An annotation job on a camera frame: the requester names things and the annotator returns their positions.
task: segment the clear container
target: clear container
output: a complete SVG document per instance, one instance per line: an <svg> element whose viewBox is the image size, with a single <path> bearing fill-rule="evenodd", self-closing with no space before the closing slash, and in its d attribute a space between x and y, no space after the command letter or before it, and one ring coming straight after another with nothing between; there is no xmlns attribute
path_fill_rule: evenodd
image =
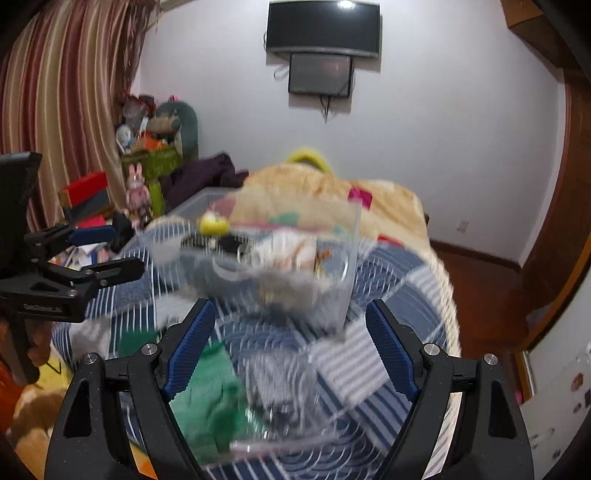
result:
<svg viewBox="0 0 591 480"><path fill-rule="evenodd" d="M321 255L319 271L254 267L225 255L181 246L198 233L206 212L226 218L232 233L255 244L269 236L308 235ZM258 189L204 189L142 236L161 279L193 294L238 307L288 313L327 332L343 329L358 251L361 206L341 199L305 197Z"/></svg>

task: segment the wooden floor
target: wooden floor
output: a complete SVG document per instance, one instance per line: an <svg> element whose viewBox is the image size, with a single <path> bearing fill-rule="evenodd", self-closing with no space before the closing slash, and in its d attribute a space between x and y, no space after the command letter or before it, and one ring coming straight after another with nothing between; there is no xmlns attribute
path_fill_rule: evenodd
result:
<svg viewBox="0 0 591 480"><path fill-rule="evenodd" d="M527 335L531 302L520 289L515 270L435 248L453 285L460 323L462 356L502 358Z"/></svg>

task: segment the silver bolt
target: silver bolt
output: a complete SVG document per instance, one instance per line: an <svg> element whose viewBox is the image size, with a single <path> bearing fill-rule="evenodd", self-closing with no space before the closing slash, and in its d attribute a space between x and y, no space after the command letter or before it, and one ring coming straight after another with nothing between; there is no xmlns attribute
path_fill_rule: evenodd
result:
<svg viewBox="0 0 591 480"><path fill-rule="evenodd" d="M99 356L94 352L87 353L84 356L84 363L86 365L91 365L91 364L95 363L98 360L98 358L99 358Z"/></svg>
<svg viewBox="0 0 591 480"><path fill-rule="evenodd" d="M439 355L439 352L441 352L435 343L428 343L423 347L423 349L427 355Z"/></svg>
<svg viewBox="0 0 591 480"><path fill-rule="evenodd" d="M146 343L142 347L142 353L144 355L152 355L153 353L156 353L156 350L158 350L158 347L155 343Z"/></svg>
<svg viewBox="0 0 591 480"><path fill-rule="evenodd" d="M489 365L496 365L499 363L499 359L492 353L485 353L484 361Z"/></svg>

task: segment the wall outlet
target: wall outlet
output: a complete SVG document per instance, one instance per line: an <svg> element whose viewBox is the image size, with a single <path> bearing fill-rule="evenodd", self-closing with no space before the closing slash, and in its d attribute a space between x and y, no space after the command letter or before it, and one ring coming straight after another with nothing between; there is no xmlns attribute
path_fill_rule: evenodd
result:
<svg viewBox="0 0 591 480"><path fill-rule="evenodd" d="M457 231L460 233L466 233L468 229L468 222L466 220L460 220L460 223L457 224Z"/></svg>

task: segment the red and beige curtain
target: red and beige curtain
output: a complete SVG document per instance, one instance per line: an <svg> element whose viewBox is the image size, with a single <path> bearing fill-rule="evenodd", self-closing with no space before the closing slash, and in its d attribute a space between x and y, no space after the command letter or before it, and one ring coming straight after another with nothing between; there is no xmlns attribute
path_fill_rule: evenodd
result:
<svg viewBox="0 0 591 480"><path fill-rule="evenodd" d="M62 218L57 191L107 173L125 204L114 125L139 63L154 0L53 0L0 66L0 153L43 155L28 210L31 230Z"/></svg>

